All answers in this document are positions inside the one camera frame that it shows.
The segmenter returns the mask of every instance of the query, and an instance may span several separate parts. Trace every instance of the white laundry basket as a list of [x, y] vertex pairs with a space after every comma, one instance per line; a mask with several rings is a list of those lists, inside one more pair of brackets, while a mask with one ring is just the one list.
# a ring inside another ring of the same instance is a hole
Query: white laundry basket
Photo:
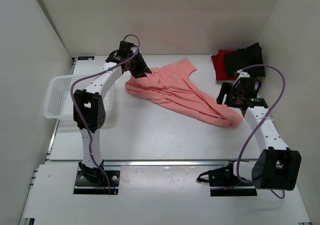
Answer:
[[[63, 121], [73, 120], [74, 104], [70, 96], [70, 88], [78, 79], [90, 75], [92, 74], [66, 75], [57, 76], [52, 79], [45, 98], [44, 116], [48, 119], [59, 119]], [[85, 89], [95, 79], [96, 77], [92, 77], [78, 82], [74, 86], [73, 92], [77, 89]], [[115, 88], [112, 86], [103, 99], [106, 118], [110, 115], [113, 108], [114, 92]]]

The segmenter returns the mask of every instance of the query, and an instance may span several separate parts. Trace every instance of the black folded cloth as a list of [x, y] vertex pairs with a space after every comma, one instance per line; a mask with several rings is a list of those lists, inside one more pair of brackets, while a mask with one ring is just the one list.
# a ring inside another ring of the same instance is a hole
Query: black folded cloth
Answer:
[[[237, 51], [224, 55], [225, 72], [227, 76], [234, 76], [235, 73], [245, 67], [264, 64], [262, 60], [262, 48], [259, 43], [255, 43], [246, 48], [238, 49]], [[254, 67], [246, 70], [250, 77], [265, 77], [265, 68]]]

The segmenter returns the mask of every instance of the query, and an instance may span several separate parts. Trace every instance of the pink shirt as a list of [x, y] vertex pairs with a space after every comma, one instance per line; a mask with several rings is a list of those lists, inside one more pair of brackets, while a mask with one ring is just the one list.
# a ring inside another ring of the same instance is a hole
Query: pink shirt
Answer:
[[238, 126], [243, 117], [226, 105], [200, 91], [189, 79], [197, 69], [187, 59], [151, 68], [147, 77], [133, 78], [125, 83], [126, 91], [150, 100], [161, 107], [199, 119], [208, 124], [228, 128]]

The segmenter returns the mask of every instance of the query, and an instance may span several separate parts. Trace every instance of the red folded cloth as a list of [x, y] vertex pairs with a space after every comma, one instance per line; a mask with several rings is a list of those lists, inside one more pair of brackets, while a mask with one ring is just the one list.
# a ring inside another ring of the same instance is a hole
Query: red folded cloth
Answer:
[[235, 76], [227, 76], [225, 69], [224, 56], [229, 53], [235, 52], [234, 50], [219, 50], [217, 55], [212, 55], [213, 66], [215, 70], [215, 79], [217, 81], [235, 81], [237, 78]]

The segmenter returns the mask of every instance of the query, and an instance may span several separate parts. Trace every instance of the pink cloth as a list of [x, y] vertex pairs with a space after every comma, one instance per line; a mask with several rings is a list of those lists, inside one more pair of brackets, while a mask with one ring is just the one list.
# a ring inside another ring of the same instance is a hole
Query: pink cloth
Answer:
[[190, 81], [190, 74], [196, 70], [185, 58], [161, 68], [151, 68], [152, 74], [147, 73], [147, 77], [131, 76], [125, 89], [133, 96], [208, 124], [225, 128], [238, 126], [243, 119], [241, 115], [226, 105], [217, 104]]

